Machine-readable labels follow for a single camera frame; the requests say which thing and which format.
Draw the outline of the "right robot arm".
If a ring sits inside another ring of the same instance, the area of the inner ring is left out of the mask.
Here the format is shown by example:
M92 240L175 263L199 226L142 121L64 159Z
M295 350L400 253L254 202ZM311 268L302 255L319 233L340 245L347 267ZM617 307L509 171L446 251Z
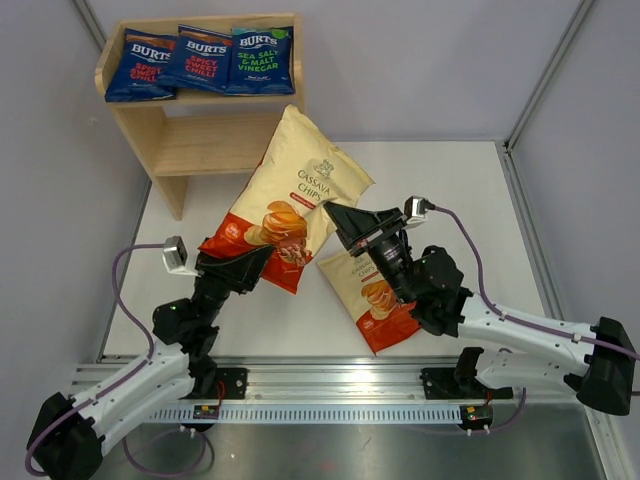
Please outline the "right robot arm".
M407 229L424 222L431 211L460 220L423 197L381 211L334 202L323 208L345 250L353 257L370 257L423 330L504 347L502 353L463 350L453 374L460 393L484 397L504 388L554 389L573 394L591 409L629 414L639 355L620 322L603 317L591 325L518 313L494 303L483 282L476 292L464 287L464 275L445 248L430 245L413 258Z

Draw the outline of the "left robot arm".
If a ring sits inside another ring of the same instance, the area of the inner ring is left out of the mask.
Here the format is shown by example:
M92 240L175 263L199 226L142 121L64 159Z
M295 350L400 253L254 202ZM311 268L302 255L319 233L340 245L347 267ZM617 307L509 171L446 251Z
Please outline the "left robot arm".
M231 294L255 288L272 246L226 259L200 253L194 267L187 265L179 236L145 247L161 251L168 273L193 278L193 293L158 306L151 329L135 315L129 317L148 343L139 357L79 394L55 393L44 401L24 460L34 477L88 479L110 450L159 408L222 392L210 356L219 333L215 320Z

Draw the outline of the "Burts sea salt vinegar bag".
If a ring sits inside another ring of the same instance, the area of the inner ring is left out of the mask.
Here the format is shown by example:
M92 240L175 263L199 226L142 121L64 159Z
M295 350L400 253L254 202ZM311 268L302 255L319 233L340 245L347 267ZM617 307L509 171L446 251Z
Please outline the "Burts sea salt vinegar bag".
M232 29L232 55L225 93L291 95L290 74L294 28Z

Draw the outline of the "blue Burts chilli bag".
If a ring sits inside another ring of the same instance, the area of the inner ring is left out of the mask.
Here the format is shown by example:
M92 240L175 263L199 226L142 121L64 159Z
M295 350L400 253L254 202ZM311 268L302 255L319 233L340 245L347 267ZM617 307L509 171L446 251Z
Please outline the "blue Burts chilli bag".
M105 93L107 102L138 102L174 99L176 89L161 85L159 76L167 66L177 37L124 30L119 65Z

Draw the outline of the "cassava chips bag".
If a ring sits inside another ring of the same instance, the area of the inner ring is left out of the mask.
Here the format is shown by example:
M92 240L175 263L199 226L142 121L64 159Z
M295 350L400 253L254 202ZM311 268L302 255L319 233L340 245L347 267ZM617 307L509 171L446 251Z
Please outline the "cassava chips bag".
M401 303L368 254L339 253L318 267L374 355L413 336L421 327L413 304Z
M288 105L245 188L199 250L229 258L271 245L262 278L295 294L305 266L336 230L323 205L355 207L373 184L357 162Z

